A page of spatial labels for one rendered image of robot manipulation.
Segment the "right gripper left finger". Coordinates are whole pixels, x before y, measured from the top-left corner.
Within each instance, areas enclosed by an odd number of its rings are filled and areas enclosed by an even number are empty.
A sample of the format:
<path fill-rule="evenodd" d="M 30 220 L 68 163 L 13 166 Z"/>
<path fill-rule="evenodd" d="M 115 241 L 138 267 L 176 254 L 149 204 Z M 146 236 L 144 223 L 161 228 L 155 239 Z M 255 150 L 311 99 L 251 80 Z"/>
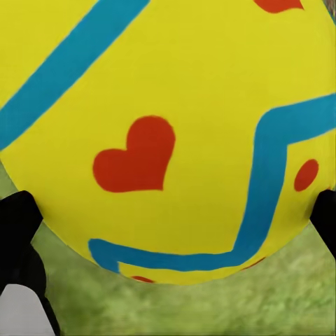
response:
<path fill-rule="evenodd" d="M 34 198 L 26 190 L 0 200 L 0 295 L 42 221 Z"/>

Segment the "wicker basket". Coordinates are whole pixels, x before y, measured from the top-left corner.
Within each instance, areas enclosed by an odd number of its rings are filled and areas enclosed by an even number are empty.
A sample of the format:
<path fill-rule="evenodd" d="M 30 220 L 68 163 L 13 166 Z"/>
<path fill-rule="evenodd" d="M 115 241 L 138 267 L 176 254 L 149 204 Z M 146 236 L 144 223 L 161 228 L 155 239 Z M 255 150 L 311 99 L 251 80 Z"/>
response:
<path fill-rule="evenodd" d="M 336 24 L 336 0 L 322 0 Z"/>

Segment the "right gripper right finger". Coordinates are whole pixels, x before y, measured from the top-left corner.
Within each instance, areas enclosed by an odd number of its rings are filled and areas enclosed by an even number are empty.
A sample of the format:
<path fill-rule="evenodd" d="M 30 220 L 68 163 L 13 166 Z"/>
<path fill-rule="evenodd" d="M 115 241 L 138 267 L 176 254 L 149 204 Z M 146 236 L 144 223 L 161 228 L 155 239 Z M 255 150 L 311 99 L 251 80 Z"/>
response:
<path fill-rule="evenodd" d="M 319 193 L 309 219 L 336 259 L 336 191 L 324 190 Z"/>

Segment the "easter egg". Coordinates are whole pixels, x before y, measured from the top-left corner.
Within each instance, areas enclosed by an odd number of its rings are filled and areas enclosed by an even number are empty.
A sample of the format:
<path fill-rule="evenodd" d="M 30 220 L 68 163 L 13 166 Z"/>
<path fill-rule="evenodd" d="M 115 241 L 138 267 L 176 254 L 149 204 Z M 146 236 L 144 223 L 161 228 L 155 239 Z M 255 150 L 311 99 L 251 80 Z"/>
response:
<path fill-rule="evenodd" d="M 106 270 L 244 271 L 336 184 L 335 21 L 322 0 L 0 0 L 0 160 Z"/>

